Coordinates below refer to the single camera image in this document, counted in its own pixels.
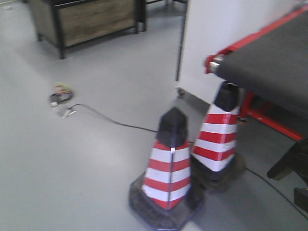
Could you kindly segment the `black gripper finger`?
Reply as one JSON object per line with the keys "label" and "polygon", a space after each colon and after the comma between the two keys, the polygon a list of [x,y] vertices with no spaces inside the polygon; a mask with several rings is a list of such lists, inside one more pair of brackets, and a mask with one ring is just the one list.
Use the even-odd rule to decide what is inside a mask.
{"label": "black gripper finger", "polygon": [[286,154],[267,172],[269,179],[281,180],[295,172],[308,184],[308,139],[296,142]]}
{"label": "black gripper finger", "polygon": [[294,203],[305,212],[308,212],[308,190],[294,188]]}

